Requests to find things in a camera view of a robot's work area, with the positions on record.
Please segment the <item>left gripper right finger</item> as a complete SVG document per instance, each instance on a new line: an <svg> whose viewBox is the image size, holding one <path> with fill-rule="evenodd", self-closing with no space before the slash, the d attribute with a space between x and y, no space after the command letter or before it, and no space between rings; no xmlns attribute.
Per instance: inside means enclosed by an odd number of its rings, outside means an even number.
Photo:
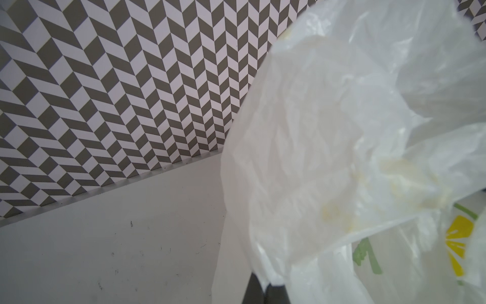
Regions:
<svg viewBox="0 0 486 304"><path fill-rule="evenodd" d="M268 285L265 291L265 304L290 304L285 286Z"/></svg>

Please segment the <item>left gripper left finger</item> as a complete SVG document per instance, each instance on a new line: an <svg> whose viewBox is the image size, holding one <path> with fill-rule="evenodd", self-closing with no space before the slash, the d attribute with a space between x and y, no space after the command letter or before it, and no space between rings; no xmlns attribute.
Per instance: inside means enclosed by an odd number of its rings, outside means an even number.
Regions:
<svg viewBox="0 0 486 304"><path fill-rule="evenodd" d="M264 304L265 292L254 273L251 274L243 296L242 304Z"/></svg>

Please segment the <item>white plastic bag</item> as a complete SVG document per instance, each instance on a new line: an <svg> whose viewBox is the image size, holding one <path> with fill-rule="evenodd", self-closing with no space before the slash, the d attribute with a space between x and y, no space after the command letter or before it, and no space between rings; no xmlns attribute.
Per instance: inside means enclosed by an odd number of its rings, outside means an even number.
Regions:
<svg viewBox="0 0 486 304"><path fill-rule="evenodd" d="M455 1L318 1L221 154L230 238L291 303L484 303L485 44Z"/></svg>

